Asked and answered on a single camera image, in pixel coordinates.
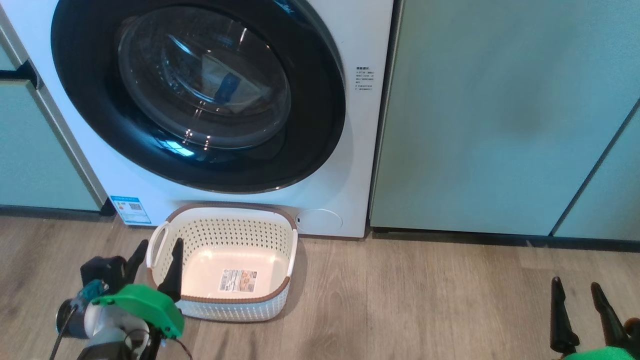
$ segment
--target front-loading washing machine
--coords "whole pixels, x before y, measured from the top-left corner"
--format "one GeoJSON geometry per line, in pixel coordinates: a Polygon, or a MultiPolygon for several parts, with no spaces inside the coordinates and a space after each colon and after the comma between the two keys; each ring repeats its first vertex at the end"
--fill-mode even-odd
{"type": "Polygon", "coordinates": [[[273,204],[364,235],[392,0],[0,0],[126,224],[273,204]]]}

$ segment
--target energy label sticker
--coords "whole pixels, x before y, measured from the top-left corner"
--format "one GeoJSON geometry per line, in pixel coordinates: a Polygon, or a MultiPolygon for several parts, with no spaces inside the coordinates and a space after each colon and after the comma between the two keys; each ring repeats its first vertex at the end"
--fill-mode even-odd
{"type": "Polygon", "coordinates": [[[147,212],[137,197],[112,196],[111,201],[127,224],[151,224],[147,212]]]}

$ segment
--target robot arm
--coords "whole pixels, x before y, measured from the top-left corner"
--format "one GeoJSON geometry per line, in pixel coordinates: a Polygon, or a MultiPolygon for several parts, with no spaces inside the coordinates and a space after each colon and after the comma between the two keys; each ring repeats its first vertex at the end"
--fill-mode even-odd
{"type": "Polygon", "coordinates": [[[176,242],[157,290],[133,284],[147,247],[143,240],[128,261],[96,257],[81,267],[84,288],[58,311],[51,359],[61,337],[88,339],[78,360],[153,360],[164,339],[182,335],[184,318],[175,303],[182,287],[183,241],[176,242]]]}
{"type": "Polygon", "coordinates": [[[631,318],[623,327],[597,282],[591,284],[591,296],[600,313],[606,347],[576,352],[580,339],[571,329],[562,282],[555,277],[551,282],[551,349],[565,360],[640,360],[640,320],[631,318]]]}

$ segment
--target barcode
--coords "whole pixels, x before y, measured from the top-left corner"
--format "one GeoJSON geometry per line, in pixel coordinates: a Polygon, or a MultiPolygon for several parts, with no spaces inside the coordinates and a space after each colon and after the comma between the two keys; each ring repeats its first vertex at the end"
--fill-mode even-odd
{"type": "Polygon", "coordinates": [[[229,271],[225,271],[220,281],[220,291],[229,291],[227,281],[229,280],[229,271]]]}

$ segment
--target brown basket rim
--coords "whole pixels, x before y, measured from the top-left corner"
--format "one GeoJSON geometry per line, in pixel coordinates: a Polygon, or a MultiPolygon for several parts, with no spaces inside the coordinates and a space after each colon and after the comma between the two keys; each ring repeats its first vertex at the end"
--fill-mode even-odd
{"type": "MultiPolygon", "coordinates": [[[[296,222],[287,212],[271,205],[245,203],[245,202],[222,202],[222,201],[196,202],[193,204],[188,204],[188,205],[179,207],[173,213],[171,213],[171,215],[169,215],[166,218],[166,221],[170,223],[179,214],[187,210],[197,209],[197,208],[236,208],[236,209],[271,211],[276,214],[282,215],[285,219],[287,219],[287,221],[291,225],[292,230],[296,230],[296,231],[298,230],[296,226],[296,222]]],[[[147,268],[147,277],[148,277],[148,281],[151,283],[151,285],[153,285],[153,288],[157,289],[158,285],[154,281],[153,269],[147,268]]],[[[258,304],[261,302],[269,301],[275,298],[276,296],[278,296],[281,292],[284,291],[284,289],[289,284],[290,280],[291,280],[291,277],[286,276],[282,281],[282,284],[280,284],[280,286],[276,290],[274,290],[273,292],[263,297],[254,297],[254,298],[248,298],[248,299],[216,299],[216,298],[207,298],[207,297],[192,297],[192,296],[185,295],[185,296],[180,296],[180,299],[186,300],[186,301],[192,301],[192,302],[201,302],[204,304],[258,304]]]]}

